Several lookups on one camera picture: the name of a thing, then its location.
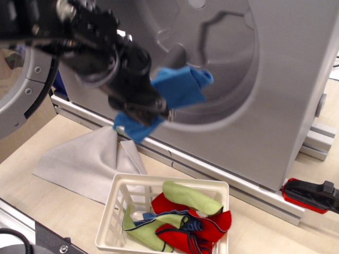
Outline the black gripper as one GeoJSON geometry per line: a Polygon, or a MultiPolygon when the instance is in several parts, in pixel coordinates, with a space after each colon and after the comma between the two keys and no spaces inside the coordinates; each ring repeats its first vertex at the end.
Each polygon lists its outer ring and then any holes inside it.
{"type": "Polygon", "coordinates": [[[113,109],[145,126],[150,126],[156,116],[169,121],[174,119],[174,110],[151,85],[151,57],[145,49],[131,41],[121,41],[110,59],[108,70],[78,74],[77,79],[105,92],[113,109]]]}

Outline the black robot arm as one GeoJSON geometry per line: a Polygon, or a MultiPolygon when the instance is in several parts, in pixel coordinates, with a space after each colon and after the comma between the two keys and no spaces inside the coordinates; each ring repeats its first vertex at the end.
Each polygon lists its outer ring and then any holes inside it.
{"type": "Polygon", "coordinates": [[[150,126],[174,110],[151,85],[149,53],[118,33],[111,10],[92,1],[1,1],[1,44],[25,45],[60,60],[110,106],[150,126]]]}

